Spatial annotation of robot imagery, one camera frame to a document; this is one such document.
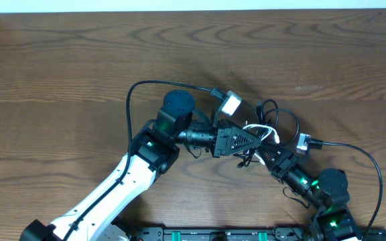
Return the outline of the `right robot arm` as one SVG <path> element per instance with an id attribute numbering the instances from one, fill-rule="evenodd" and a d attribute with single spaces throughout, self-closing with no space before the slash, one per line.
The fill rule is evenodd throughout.
<path id="1" fill-rule="evenodd" d="M 364 240 L 347 203 L 348 179 L 340 169 L 324 169 L 319 175 L 306 170 L 305 156 L 268 143 L 257 148 L 271 176 L 316 208 L 304 240 Z"/>

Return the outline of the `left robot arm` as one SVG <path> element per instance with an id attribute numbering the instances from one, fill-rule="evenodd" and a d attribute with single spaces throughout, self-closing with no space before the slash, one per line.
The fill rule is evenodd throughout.
<path id="1" fill-rule="evenodd" d="M 173 90 L 164 97 L 157 118 L 130 140 L 127 154 L 111 174 L 86 198 L 49 225 L 34 220 L 21 240 L 128 240 L 114 228 L 121 211 L 166 173 L 179 156 L 179 145 L 210 151 L 213 157 L 252 151 L 261 139 L 231 122 L 213 125 L 192 120 L 194 97 Z"/>

